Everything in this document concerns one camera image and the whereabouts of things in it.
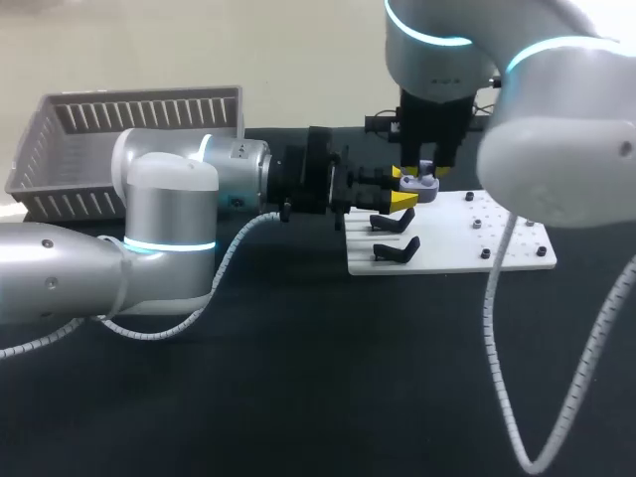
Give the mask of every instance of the black peg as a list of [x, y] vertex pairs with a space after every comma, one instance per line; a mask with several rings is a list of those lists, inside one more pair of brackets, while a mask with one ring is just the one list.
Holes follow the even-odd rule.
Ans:
[[371, 222], [371, 230], [380, 229], [381, 231], [394, 232], [396, 234], [403, 233], [412, 220], [415, 218], [415, 209], [411, 207], [406, 209], [401, 218], [396, 221], [384, 216], [371, 216], [369, 222]]
[[374, 245], [376, 261], [383, 259], [397, 263], [409, 263], [418, 250], [419, 237], [413, 237], [404, 249], [395, 248], [382, 243], [376, 243]]

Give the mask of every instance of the metal screw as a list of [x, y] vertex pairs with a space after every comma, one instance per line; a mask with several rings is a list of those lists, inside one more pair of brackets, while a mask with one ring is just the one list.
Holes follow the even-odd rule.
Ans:
[[50, 290], [55, 290], [58, 286], [58, 280], [54, 276], [50, 276], [47, 278], [47, 281], [45, 281], [45, 285], [47, 285], [47, 288]]

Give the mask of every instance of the black table surface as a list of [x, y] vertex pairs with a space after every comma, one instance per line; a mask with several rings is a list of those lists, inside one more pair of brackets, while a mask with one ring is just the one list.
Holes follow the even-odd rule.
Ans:
[[[252, 130], [302, 144], [306, 130]], [[360, 129], [336, 143], [368, 165], [396, 146]], [[469, 136], [445, 190], [478, 188]], [[246, 218], [220, 223], [218, 261]], [[122, 235], [121, 224], [79, 227]], [[551, 231], [558, 266], [505, 274], [498, 346], [532, 456], [543, 445], [636, 227]], [[482, 342], [483, 273], [352, 277], [332, 218], [249, 235], [187, 333], [135, 342], [85, 324], [0, 364], [3, 476], [515, 476]], [[636, 472], [636, 321], [630, 300], [549, 476]], [[159, 330], [173, 319], [128, 322]], [[0, 330], [0, 347], [54, 324]]]

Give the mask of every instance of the plastic crate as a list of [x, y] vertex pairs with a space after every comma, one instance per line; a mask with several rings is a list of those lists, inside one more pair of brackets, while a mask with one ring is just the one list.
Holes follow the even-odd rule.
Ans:
[[201, 129], [241, 138], [238, 86], [45, 95], [5, 186], [37, 222], [124, 217], [110, 178], [112, 147], [131, 127]]

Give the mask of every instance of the white mounting board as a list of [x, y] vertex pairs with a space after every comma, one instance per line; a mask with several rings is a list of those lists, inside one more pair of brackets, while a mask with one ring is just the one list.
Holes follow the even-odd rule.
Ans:
[[[424, 273], [469, 273], [490, 271], [504, 231], [508, 211], [485, 191], [474, 191], [472, 202], [466, 192], [440, 192], [434, 202], [418, 204], [415, 218], [403, 234], [371, 232], [369, 217], [373, 212], [352, 209], [345, 216], [347, 231], [347, 261], [352, 275], [401, 275]], [[399, 220], [403, 212], [392, 214]], [[475, 220], [481, 229], [473, 229]], [[375, 260], [373, 246], [383, 243], [404, 248], [415, 236], [421, 246], [409, 263]], [[548, 249], [546, 256], [537, 256], [540, 246]], [[481, 258], [484, 248], [491, 257]], [[519, 219], [504, 258], [504, 270], [540, 270], [557, 265], [557, 256], [541, 224], [529, 226]]]

